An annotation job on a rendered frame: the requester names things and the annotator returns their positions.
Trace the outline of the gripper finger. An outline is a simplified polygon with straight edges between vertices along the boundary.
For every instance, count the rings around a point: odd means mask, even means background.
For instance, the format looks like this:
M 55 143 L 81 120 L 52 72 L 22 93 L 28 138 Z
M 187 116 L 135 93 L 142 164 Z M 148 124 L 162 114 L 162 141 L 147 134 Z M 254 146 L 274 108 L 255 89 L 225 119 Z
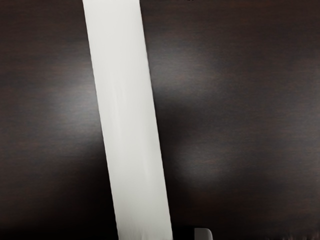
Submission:
M 194 240 L 213 240 L 212 232 L 208 228 L 194 229 Z

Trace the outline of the long white bar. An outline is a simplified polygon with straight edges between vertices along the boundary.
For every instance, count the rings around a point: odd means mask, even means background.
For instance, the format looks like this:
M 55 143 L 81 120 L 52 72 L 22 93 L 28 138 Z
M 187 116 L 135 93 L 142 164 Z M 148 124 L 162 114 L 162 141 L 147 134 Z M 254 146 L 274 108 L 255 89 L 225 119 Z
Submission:
M 139 0 L 82 0 L 119 240 L 173 240 Z

